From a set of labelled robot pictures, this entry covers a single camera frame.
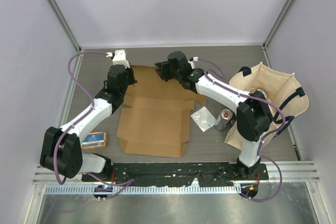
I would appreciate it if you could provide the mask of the brown cardboard box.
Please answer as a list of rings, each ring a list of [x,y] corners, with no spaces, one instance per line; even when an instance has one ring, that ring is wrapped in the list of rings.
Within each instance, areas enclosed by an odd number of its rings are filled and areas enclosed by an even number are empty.
[[[180,158],[190,134],[190,112],[203,95],[185,90],[176,80],[163,81],[155,67],[134,66],[137,83],[128,86],[117,137],[127,154]]]

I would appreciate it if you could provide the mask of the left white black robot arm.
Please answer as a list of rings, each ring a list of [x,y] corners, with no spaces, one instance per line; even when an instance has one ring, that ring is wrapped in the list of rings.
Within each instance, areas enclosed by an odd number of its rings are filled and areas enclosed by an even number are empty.
[[[93,173],[105,182],[112,174],[111,161],[98,154],[85,154],[81,144],[91,131],[111,116],[124,102],[128,86],[136,83],[131,67],[111,66],[91,104],[72,121],[60,128],[51,126],[44,135],[40,166],[53,171],[56,178],[74,178],[79,173]]]

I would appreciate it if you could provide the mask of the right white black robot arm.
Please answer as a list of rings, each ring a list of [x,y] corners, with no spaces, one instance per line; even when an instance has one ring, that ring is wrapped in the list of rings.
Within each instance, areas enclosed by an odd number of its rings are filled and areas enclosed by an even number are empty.
[[[234,112],[236,128],[242,137],[237,173],[242,179],[254,176],[261,160],[261,138],[272,122],[265,96],[260,91],[249,93],[221,82],[208,70],[195,68],[181,51],[169,54],[166,61],[154,65],[162,80],[175,79],[184,89],[209,97]]]

